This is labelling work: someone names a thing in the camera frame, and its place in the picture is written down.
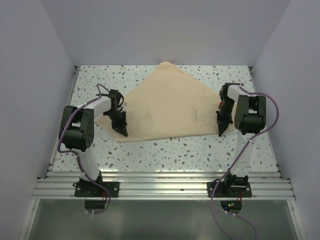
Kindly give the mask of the beige cloth mat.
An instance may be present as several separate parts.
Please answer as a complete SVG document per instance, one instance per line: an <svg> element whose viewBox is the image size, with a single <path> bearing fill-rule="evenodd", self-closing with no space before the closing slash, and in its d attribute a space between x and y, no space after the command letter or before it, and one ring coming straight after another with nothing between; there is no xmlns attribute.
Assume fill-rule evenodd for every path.
<svg viewBox="0 0 320 240"><path fill-rule="evenodd" d="M128 136L108 116L95 122L118 143L217 135L219 93L170 62L158 67L124 97Z"/></svg>

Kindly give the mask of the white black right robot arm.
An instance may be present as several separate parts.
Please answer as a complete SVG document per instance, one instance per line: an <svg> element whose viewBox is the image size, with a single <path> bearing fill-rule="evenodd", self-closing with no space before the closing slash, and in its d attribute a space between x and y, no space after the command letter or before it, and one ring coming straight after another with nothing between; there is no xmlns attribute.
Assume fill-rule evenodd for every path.
<svg viewBox="0 0 320 240"><path fill-rule="evenodd" d="M225 83L219 91L220 103L216 111L218 135L230 125L237 130L234 160L236 163L224 177L226 187L245 188L248 183L249 162L254 140L266 126L266 97L249 94L239 83Z"/></svg>

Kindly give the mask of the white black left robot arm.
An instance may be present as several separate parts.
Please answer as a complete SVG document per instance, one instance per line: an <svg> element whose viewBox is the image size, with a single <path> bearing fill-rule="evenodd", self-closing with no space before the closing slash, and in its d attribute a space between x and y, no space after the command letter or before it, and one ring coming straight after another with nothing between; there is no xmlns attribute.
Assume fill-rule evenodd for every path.
<svg viewBox="0 0 320 240"><path fill-rule="evenodd" d="M57 150L59 153L75 155L82 180L97 182L101 176L92 148L97 117L101 115L109 117L111 129L124 137L128 136L123 103L124 96L118 90L111 89L106 94L99 93L96 98L83 105L64 107Z"/></svg>

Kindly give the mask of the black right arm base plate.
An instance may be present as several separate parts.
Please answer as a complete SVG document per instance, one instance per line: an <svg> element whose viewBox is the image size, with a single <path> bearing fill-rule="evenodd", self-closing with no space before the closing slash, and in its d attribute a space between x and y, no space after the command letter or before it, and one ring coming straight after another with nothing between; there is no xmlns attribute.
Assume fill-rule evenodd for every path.
<svg viewBox="0 0 320 240"><path fill-rule="evenodd" d="M252 196L249 182L245 187L227 187L223 182L220 182L213 193L214 198L251 198Z"/></svg>

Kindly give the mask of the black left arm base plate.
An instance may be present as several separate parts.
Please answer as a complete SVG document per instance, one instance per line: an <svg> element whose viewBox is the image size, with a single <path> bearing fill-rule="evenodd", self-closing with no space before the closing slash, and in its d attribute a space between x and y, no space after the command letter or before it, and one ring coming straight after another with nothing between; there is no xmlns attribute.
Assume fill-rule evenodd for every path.
<svg viewBox="0 0 320 240"><path fill-rule="evenodd" d="M117 198L119 196L120 183L116 181L107 181L101 184L109 191L108 197ZM106 192L99 186L94 185L92 182L76 182L72 186L75 188L74 196L82 198L99 198L106 196Z"/></svg>

